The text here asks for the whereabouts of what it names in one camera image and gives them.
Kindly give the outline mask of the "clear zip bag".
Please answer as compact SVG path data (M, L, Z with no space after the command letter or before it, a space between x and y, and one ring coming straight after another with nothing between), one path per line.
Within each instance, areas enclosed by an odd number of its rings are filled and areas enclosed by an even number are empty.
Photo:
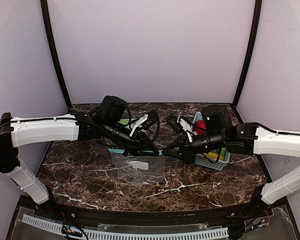
M157 184L164 180L166 158L160 151L158 155L124 156L122 149L108 149L111 163L117 170L117 177L127 184Z
M135 118L129 119L129 118L125 118L125 119L121 119L119 121L120 124L124 125L124 126L128 126L130 123L132 123L134 120L136 120Z

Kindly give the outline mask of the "green bumpy cucumber toy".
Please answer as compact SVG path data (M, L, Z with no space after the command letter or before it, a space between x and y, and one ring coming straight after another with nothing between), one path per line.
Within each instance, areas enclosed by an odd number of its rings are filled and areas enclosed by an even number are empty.
M227 153L227 149L225 147L222 147L222 148L219 149L218 153L219 153L219 159L221 161L223 161L225 159L225 155Z

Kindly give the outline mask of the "green apple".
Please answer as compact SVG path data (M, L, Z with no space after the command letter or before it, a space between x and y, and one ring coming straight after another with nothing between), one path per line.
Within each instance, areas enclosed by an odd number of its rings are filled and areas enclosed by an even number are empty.
M120 124L124 125L124 126L127 126L129 124L129 120L128 119L122 119L120 121Z

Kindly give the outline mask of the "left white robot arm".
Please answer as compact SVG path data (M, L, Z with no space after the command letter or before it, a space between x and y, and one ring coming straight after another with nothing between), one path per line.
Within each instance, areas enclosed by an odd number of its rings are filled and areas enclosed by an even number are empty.
M157 156L154 141L159 133L149 138L146 130L160 126L159 115L150 111L127 124L120 122L129 112L126 101L107 95L100 106L89 112L60 116L21 118L6 112L0 118L0 173L13 180L37 205L53 202L53 194L19 159L19 147L55 142L109 139L124 148L125 156Z

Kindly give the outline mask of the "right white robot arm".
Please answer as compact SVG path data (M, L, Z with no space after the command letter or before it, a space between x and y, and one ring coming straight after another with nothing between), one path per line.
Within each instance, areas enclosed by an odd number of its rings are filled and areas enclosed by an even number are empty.
M201 110L205 127L194 134L196 126L184 116L168 116L166 122L179 134L163 151L169 156L193 163L197 154L225 148L242 155L282 155L300 158L300 132L274 130L260 123L233 125L228 109L212 104ZM255 188L250 202L271 205L300 190L300 165L281 178Z

